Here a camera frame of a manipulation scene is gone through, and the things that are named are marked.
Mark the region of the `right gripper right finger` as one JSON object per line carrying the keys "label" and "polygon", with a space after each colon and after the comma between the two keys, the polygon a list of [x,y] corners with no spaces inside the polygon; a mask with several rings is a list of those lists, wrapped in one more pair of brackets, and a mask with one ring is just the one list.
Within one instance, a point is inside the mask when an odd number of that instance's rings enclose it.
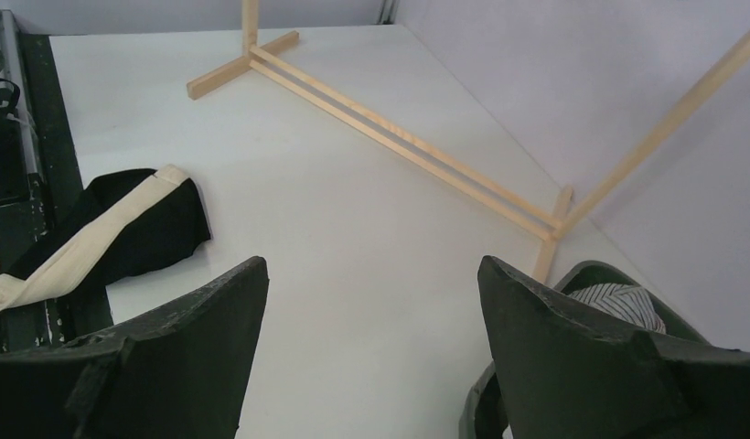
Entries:
{"label": "right gripper right finger", "polygon": [[517,438],[750,438],[750,352],[629,324],[493,256],[477,272]]}

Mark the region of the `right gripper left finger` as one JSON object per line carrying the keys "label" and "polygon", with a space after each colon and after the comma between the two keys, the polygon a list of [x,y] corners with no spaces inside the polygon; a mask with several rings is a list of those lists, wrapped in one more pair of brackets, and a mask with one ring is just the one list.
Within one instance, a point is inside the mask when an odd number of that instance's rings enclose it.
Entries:
{"label": "right gripper left finger", "polygon": [[254,256],[57,348],[0,354],[0,438],[232,438],[267,302]]}

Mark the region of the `grey striped underwear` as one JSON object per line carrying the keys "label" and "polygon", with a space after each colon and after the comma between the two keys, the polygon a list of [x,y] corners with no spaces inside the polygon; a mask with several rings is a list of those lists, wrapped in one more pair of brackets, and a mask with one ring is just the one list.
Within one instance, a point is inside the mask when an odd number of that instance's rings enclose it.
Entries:
{"label": "grey striped underwear", "polygon": [[666,324],[657,314],[648,291],[641,286],[595,284],[571,292],[569,296],[629,324],[667,333]]}

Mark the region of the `black underwear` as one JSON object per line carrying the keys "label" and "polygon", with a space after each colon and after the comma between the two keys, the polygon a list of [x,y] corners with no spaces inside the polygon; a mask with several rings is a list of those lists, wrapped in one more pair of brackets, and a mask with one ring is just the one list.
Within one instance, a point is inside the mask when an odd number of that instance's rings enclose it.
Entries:
{"label": "black underwear", "polygon": [[69,215],[0,274],[0,312],[165,269],[210,238],[198,187],[182,169],[96,177]]}

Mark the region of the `dark green laundry basket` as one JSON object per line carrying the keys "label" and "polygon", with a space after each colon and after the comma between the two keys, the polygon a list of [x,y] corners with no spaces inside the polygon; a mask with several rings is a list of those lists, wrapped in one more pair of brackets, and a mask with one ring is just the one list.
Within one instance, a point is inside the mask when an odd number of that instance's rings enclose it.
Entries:
{"label": "dark green laundry basket", "polygon": [[[570,294],[596,284],[636,285],[638,282],[616,267],[599,261],[577,263],[553,289]],[[651,297],[656,313],[666,326],[670,336],[705,344],[703,337],[694,327],[656,296]],[[509,421],[501,399],[496,376],[496,368],[489,364],[466,396],[464,409],[458,423],[460,438],[501,438],[510,437]]]}

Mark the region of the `wooden clothes rack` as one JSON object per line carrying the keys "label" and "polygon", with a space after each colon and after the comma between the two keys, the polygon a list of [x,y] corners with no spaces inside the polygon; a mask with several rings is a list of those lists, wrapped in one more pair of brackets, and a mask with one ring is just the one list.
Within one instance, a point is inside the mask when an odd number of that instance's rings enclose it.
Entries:
{"label": "wooden clothes rack", "polygon": [[259,72],[540,239],[532,271],[533,278],[540,283],[548,280],[559,242],[750,60],[749,29],[577,207],[571,205],[573,188],[565,186],[557,196],[552,212],[547,212],[397,123],[280,59],[280,54],[299,44],[297,31],[259,45],[259,5],[257,1],[241,2],[240,56],[188,82],[186,88],[190,99],[198,100],[250,70]]}

